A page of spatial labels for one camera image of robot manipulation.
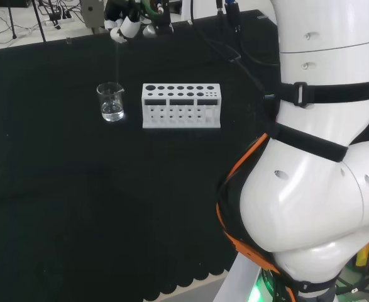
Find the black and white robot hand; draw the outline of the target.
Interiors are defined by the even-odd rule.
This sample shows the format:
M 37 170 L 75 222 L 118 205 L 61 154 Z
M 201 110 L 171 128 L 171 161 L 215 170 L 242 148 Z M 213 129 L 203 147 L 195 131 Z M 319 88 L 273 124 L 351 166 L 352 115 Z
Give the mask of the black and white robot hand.
M 117 43 L 173 33 L 168 1 L 107 1 L 104 18 Z

